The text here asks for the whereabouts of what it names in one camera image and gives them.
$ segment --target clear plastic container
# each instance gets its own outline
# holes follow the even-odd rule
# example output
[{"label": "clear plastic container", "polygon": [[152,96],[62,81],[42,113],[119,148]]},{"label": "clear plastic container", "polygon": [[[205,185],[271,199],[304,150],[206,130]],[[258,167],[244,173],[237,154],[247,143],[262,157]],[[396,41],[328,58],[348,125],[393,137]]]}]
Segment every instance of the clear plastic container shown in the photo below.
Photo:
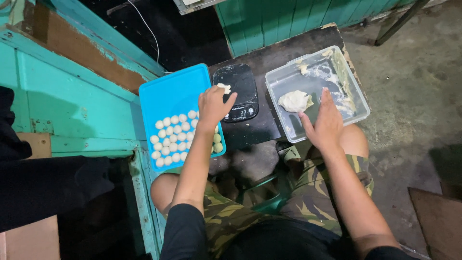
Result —
[{"label": "clear plastic container", "polygon": [[329,88],[335,105],[342,114],[343,125],[361,121],[371,113],[345,57],[337,46],[292,60],[266,73],[265,77],[284,132],[292,143],[305,140],[306,135],[297,113],[287,112],[278,105],[279,98],[288,92],[300,90],[312,96],[314,105],[305,111],[312,124],[317,119],[323,87]]}]

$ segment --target kitchen scale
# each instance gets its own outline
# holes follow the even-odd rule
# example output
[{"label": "kitchen scale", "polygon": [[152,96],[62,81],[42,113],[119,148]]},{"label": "kitchen scale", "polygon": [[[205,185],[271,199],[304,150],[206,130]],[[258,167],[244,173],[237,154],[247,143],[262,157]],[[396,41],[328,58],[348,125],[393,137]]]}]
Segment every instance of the kitchen scale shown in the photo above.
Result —
[{"label": "kitchen scale", "polygon": [[[254,118],[258,113],[258,94],[255,78],[247,64],[233,64],[218,69],[213,74],[213,84],[222,83],[231,86],[231,93],[237,92],[237,98],[231,111],[222,122],[236,123]],[[223,102],[229,95],[223,95]]]}]

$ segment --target camouflage shorts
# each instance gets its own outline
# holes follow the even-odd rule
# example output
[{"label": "camouflage shorts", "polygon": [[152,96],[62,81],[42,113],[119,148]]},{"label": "camouflage shorts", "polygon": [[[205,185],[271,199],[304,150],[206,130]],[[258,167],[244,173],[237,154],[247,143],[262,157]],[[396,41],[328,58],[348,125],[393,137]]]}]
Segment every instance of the camouflage shorts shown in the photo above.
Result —
[{"label": "camouflage shorts", "polygon": [[[369,195],[374,187],[367,172],[368,159],[346,155],[351,167],[366,187]],[[211,184],[204,196],[204,218],[208,248],[212,258],[219,258],[232,239],[246,228],[274,218],[295,218],[327,228],[341,235],[342,228],[331,201],[328,173],[322,158],[304,161],[304,170],[280,216],[259,213],[221,196]]]}]

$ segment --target white cable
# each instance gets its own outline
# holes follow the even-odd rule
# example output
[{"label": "white cable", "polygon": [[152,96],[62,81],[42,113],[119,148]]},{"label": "white cable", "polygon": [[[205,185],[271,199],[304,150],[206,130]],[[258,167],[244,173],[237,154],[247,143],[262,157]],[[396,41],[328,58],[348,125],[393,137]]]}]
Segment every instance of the white cable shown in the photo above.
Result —
[{"label": "white cable", "polygon": [[149,31],[151,32],[152,36],[154,36],[154,40],[156,41],[156,45],[157,45],[157,66],[160,68],[160,65],[159,65],[159,44],[157,43],[157,39],[156,39],[156,36],[154,35],[154,33],[152,32],[151,28],[149,28],[149,26],[147,25],[146,21],[144,20],[143,16],[141,15],[141,13],[138,11],[138,8],[136,8],[136,6],[130,1],[130,0],[127,0],[127,2],[129,2],[131,5],[133,5],[133,7],[135,7],[135,10],[138,12],[138,14],[140,15],[141,19],[143,20],[143,22],[145,23],[146,27],[149,29]]}]

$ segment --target black shirt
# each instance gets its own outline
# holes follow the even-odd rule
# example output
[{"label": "black shirt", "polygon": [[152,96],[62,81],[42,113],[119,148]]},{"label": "black shirt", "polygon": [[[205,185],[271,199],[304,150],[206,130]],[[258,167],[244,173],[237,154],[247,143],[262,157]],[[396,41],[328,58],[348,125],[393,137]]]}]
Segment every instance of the black shirt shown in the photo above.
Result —
[{"label": "black shirt", "polygon": [[[352,244],[342,242],[333,232],[297,220],[266,220],[240,233],[223,252],[221,260],[356,259]],[[189,205],[172,207],[165,227],[161,260],[209,259],[205,221]],[[365,260],[413,260],[394,247],[371,250]]]}]

